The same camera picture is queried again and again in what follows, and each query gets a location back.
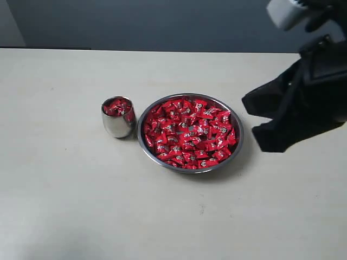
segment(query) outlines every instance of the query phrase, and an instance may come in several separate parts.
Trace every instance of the table surface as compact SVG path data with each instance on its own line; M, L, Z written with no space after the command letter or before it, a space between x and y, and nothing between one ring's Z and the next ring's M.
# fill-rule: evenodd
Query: table surface
M0 49L0 259L345 259L346 128L262 153L250 129L266 119L241 103L297 59ZM139 117L182 92L220 99L244 124L220 171L171 172L104 130L110 96Z

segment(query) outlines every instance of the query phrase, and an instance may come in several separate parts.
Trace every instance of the metal cup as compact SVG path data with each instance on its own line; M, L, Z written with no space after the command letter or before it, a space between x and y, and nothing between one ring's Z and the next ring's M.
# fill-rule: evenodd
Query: metal cup
M104 112L104 105L109 105L113 100L117 98L126 99L131 104L131 109L129 112L122 116L109 116ZM101 114L102 114L102 123L104 124L105 130L113 137L123 138L131 134L131 132L136 127L136 116L134 112L134 106L130 99L123 96L114 96L110 99L107 99L101 105Z

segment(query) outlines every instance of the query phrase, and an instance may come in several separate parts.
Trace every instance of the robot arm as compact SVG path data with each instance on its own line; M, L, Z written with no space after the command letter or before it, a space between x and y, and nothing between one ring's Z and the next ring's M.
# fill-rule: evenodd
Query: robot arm
M333 20L347 36L345 0L272 0L268 12L284 30L309 17L306 31ZM347 41L333 43L326 35L299 53L299 61L242 99L249 114L272 119L252 129L264 152L285 152L347 121Z

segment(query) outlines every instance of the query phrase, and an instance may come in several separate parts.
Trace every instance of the metal bowl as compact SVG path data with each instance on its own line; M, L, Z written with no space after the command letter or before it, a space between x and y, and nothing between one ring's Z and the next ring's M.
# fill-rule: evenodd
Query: metal bowl
M208 103L208 105L215 106L217 108L223 109L224 111L230 111L230 122L233 125L235 129L235 135L237 139L237 145L235 145L232 149L232 155L226 159L225 161L221 162L220 164L217 164L213 167L209 168L203 168L203 169L196 169L196 170L190 170L190 169L182 169L182 168L176 168L173 167L172 165L166 164L163 161L160 161L158 158L156 158L155 155L151 153L151 151L147 148L146 142L145 142L145 134L143 132L143 124L146 120L148 112L157 104L164 103L170 99L177 99L177 98L188 98L188 99L201 99L204 100ZM218 169L220 167L223 167L227 163L231 162L239 153L241 150L242 144L243 144L243 139L244 139L244 133L243 133L243 127L240 118L236 115L236 113L228 107L226 104L224 104L222 101L219 101L213 97L210 96L205 96L201 94L194 94L194 93L182 93L182 94L175 94L175 95L170 95L163 97L162 99L157 100L153 104L151 104L141 115L138 126L137 126L137 137L140 142L140 145L143 149L143 151L148 155L149 158L151 158L153 161L155 161L157 164L164 166L165 168L171 169L176 172L182 172L182 173L202 173L202 172L209 172L213 171L215 169Z

